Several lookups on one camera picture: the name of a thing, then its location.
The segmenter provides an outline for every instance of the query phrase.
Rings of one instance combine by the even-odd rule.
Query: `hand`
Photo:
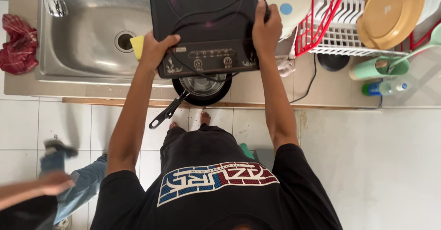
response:
[[[259,58],[276,56],[276,47],[282,35],[282,19],[277,5],[270,5],[271,15],[265,23],[265,1],[259,1],[256,9],[256,21],[253,27],[253,43]]]
[[[162,42],[158,42],[153,37],[153,31],[150,31],[144,37],[144,46],[142,48],[142,56],[139,65],[145,67],[149,71],[157,73],[157,67],[162,61],[165,52],[169,47],[173,47],[181,40],[181,36],[167,36]]]
[[[72,178],[63,171],[55,171],[43,175],[37,180],[41,191],[47,196],[57,196],[68,188],[75,186]]]

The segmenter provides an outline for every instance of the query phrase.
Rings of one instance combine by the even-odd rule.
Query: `shoe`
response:
[[[78,150],[65,146],[64,143],[59,140],[47,140],[45,141],[45,147],[46,150],[55,148],[57,151],[65,151],[68,158],[78,156]]]
[[[70,230],[72,227],[72,216],[65,218],[64,220],[58,222],[54,225],[52,230]]]

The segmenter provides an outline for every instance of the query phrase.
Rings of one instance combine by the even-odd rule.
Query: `control panel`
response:
[[[166,53],[158,67],[161,78],[222,74],[259,69],[251,39],[218,42],[180,43]]]

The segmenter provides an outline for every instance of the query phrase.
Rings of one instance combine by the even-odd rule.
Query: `sink drain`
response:
[[[115,37],[116,48],[123,53],[133,52],[132,43],[130,39],[136,37],[135,34],[129,31],[122,31]]]

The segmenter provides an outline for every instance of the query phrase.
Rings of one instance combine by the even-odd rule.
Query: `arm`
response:
[[[0,187],[0,210],[38,196],[58,195],[74,185],[69,175],[56,171],[34,181]]]
[[[145,36],[141,60],[110,138],[107,175],[124,170],[135,173],[155,71],[167,49],[179,40],[178,35],[168,36],[162,42],[157,42],[152,32]]]
[[[259,2],[253,28],[253,43],[260,62],[263,91],[265,93],[265,114],[269,136],[274,152],[288,143],[299,145],[294,111],[289,104],[285,88],[276,65],[275,52],[282,33],[282,23],[276,5],[270,7],[271,16],[264,23],[265,4]]]

